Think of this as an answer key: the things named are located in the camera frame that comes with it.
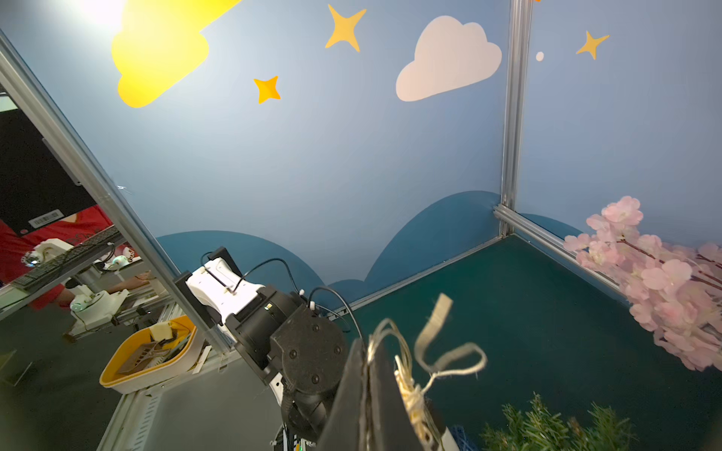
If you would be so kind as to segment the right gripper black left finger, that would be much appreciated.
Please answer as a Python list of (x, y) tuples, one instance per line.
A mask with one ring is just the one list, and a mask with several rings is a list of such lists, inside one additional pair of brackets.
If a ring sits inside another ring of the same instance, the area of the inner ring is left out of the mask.
[(369, 388), (368, 347), (355, 340), (338, 387), (334, 404), (317, 443), (321, 451), (367, 449), (367, 407)]

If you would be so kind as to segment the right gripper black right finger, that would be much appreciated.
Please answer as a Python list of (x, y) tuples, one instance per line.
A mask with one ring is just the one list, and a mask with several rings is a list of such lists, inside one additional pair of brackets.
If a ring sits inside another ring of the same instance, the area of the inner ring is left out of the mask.
[(420, 443), (405, 409), (394, 366), (384, 343), (369, 364), (368, 449), (419, 450)]

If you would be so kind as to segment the string lights with rattan balls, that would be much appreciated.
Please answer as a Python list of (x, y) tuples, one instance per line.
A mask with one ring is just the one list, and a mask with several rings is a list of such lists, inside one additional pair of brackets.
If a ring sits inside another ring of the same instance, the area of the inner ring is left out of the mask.
[(441, 293), (434, 310), (410, 346), (392, 319), (383, 319), (370, 336), (368, 361), (372, 362), (384, 340), (392, 336), (400, 345), (400, 353), (394, 357), (393, 381), (400, 391), (402, 405), (417, 442), (424, 450), (457, 450), (449, 428), (439, 426), (432, 417), (427, 394), (440, 379), (475, 375), (484, 370), (488, 357), (481, 347), (467, 342), (443, 353), (436, 361), (426, 361), (426, 353), (441, 333), (453, 306), (453, 300)]

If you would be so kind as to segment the small green christmas tree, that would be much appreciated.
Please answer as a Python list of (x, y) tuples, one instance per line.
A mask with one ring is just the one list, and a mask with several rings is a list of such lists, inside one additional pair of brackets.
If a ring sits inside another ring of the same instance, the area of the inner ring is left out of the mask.
[(552, 413), (536, 394), (529, 409), (502, 406), (505, 428), (487, 425), (481, 434), (485, 450), (629, 450), (636, 440), (633, 424), (610, 407), (596, 403), (589, 410), (592, 424)]

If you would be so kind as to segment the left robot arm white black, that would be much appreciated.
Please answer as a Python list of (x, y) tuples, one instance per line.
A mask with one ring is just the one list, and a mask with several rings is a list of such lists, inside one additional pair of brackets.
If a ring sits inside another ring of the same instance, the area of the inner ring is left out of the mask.
[(202, 257), (174, 281), (210, 328), (217, 327), (278, 401), (282, 435), (315, 445), (331, 417), (348, 358), (343, 330), (299, 287), (252, 283), (229, 251)]

